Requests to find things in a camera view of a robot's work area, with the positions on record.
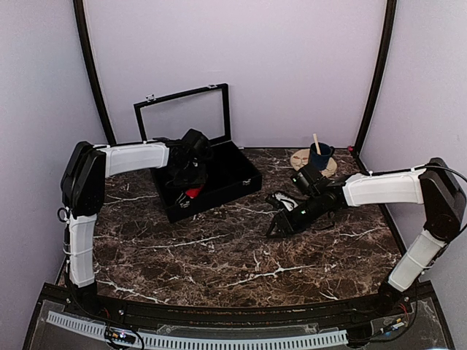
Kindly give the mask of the red and beige sock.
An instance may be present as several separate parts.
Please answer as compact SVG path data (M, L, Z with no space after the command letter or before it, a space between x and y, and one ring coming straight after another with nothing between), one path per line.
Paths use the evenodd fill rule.
M200 187L196 187L196 188L190 188L188 190L185 191L185 194L186 196L188 196L190 199L194 199L196 197L199 196L199 194L201 193L201 191L203 190L204 186L201 185Z

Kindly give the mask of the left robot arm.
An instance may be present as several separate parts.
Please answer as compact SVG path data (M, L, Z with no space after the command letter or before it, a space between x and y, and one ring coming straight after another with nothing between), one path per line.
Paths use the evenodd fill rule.
M181 139L159 138L120 145L79 142L61 179L62 208L58 218L65 224L63 250L67 276L76 288L95 282L93 235L105 199L107 178L149 168L165 168L168 186L186 192L207 181L207 163L214 151L209 139L190 129Z

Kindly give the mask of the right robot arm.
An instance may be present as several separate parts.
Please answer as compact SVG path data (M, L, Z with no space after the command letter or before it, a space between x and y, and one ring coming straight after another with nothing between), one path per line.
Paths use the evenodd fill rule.
M367 204L416 203L425 210L425 224L401 260L389 273L372 303L379 316L399 307L401 296L465 229L466 194L458 183L461 174L439 157L408 169L355 173L329 179L311 163L291 177L306 199L277 191L267 197L278 212L271 220L268 237L291 236L306 230L325 214Z

